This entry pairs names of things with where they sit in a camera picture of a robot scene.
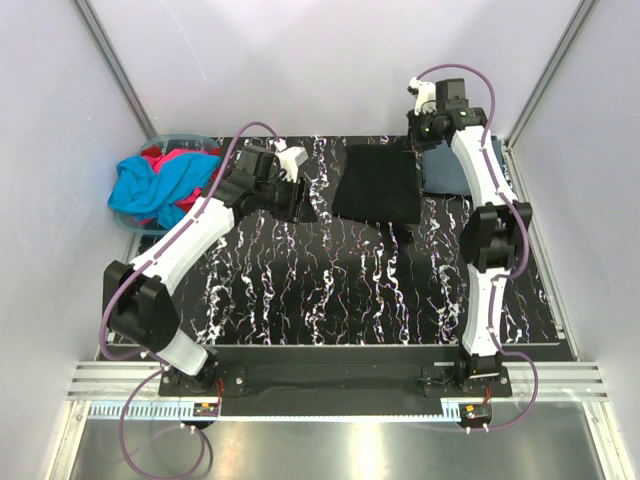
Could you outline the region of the black t shirt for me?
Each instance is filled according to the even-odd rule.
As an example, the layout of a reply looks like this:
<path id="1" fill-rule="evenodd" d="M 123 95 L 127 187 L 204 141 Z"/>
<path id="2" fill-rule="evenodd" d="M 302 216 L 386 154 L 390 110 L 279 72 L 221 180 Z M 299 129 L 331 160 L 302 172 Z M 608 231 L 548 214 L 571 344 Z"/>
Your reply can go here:
<path id="1" fill-rule="evenodd" d="M 416 159 L 401 142 L 346 147 L 332 215 L 377 227 L 405 247 L 421 221 Z"/>

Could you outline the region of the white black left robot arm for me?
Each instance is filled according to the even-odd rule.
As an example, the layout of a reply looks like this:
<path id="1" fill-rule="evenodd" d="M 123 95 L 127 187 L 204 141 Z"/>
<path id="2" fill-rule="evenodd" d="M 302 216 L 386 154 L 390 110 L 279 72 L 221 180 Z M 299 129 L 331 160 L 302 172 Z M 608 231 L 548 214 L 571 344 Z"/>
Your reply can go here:
<path id="1" fill-rule="evenodd" d="M 103 277 L 103 323 L 139 345 L 196 396 L 218 385 L 217 359 L 182 329 L 172 296 L 183 277 L 218 240 L 256 211 L 288 223 L 317 215 L 300 166 L 309 155 L 278 141 L 274 150 L 244 147 L 193 208 L 152 248 L 130 263 L 112 262 Z"/>

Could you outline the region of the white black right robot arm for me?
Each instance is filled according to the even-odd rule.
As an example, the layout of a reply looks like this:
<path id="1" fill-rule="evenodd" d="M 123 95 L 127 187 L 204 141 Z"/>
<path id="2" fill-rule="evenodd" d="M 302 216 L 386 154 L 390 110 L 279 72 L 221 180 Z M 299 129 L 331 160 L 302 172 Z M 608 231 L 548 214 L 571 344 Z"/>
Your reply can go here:
<path id="1" fill-rule="evenodd" d="M 532 207 L 510 188 L 491 145 L 490 115 L 470 106 L 463 79 L 432 83 L 414 77 L 407 89 L 415 98 L 407 114 L 413 149 L 423 153 L 446 143 L 461 165 L 473 206 L 459 240 L 469 275 L 467 321 L 452 371 L 438 385 L 470 397 L 508 397 L 501 314 L 508 280 L 529 260 Z"/>

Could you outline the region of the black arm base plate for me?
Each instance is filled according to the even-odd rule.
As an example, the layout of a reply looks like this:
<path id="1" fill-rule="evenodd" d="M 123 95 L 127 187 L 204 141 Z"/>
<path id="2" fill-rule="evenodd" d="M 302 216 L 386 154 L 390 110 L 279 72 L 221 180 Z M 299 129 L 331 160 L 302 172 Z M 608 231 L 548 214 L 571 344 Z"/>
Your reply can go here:
<path id="1" fill-rule="evenodd" d="M 511 397 L 466 396 L 439 387 L 451 373 L 456 346 L 219 346 L 218 385 L 194 394 L 168 374 L 163 397 L 239 398 L 243 403 L 302 402 L 329 405 L 411 406 L 420 398 L 464 402 Z"/>

